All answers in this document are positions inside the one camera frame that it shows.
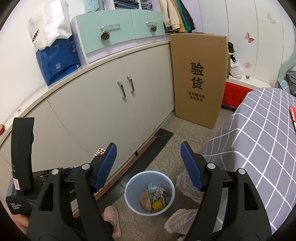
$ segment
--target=pink slipper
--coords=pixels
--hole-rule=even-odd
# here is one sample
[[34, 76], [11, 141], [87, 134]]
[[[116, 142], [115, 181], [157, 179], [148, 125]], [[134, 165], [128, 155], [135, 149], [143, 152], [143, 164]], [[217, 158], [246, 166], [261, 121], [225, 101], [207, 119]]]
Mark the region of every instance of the pink slipper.
[[104, 220], [111, 223], [114, 227], [112, 237], [119, 238], [121, 236], [121, 231], [120, 231], [120, 226], [119, 226], [118, 211], [117, 211], [116, 207], [108, 206], [105, 208]]

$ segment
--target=human hand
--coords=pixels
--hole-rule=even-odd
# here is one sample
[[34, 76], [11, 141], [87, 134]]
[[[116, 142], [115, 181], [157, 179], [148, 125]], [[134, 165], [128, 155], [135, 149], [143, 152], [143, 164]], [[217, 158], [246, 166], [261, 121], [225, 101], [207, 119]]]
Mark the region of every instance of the human hand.
[[27, 228], [29, 226], [30, 218], [23, 215], [23, 214], [17, 214], [12, 215], [12, 220], [15, 222], [15, 224], [19, 227], [19, 229], [24, 233], [27, 234]]

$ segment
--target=brown baseboard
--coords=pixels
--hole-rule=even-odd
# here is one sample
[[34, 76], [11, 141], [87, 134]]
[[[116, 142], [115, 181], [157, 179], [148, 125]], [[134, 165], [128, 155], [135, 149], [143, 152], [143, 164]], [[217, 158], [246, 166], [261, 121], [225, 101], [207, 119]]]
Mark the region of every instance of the brown baseboard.
[[[98, 200], [109, 188], [112, 187], [114, 183], [118, 181], [118, 179], [136, 162], [136, 160], [144, 153], [144, 151], [151, 145], [151, 143], [155, 140], [155, 136], [152, 136], [149, 141], [140, 149], [138, 150], [138, 156], [134, 155], [133, 158], [131, 158], [129, 161], [124, 163], [124, 165], [121, 167], [121, 170], [114, 176], [112, 177], [106, 185], [101, 188], [97, 193], [94, 194], [94, 197], [96, 200]], [[75, 218], [79, 217], [80, 213], [78, 208], [76, 208], [73, 211], [73, 216]]]

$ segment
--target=blue paper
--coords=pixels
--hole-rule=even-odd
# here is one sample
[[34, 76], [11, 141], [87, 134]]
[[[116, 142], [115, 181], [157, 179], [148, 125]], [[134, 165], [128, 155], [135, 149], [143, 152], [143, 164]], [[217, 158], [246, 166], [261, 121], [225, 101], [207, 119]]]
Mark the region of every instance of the blue paper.
[[80, 66], [73, 37], [57, 39], [50, 47], [36, 52], [42, 76], [47, 85], [58, 81]]
[[84, 0], [84, 6], [86, 12], [95, 12], [99, 9], [98, 0]]

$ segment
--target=white wall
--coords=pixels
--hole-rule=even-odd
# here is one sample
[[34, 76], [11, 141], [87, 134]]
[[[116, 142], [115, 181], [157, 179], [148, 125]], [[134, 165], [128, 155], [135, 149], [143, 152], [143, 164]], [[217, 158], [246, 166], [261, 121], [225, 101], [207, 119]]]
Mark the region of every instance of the white wall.
[[[277, 0], [198, 0], [202, 30], [229, 36], [244, 74], [275, 85], [295, 45], [293, 24]], [[253, 42], [249, 43], [249, 32]]]
[[[46, 85], [41, 75], [36, 50], [27, 22], [44, 0], [21, 0], [0, 30], [0, 123], [36, 90]], [[85, 12], [83, 0], [67, 0], [70, 19]]]

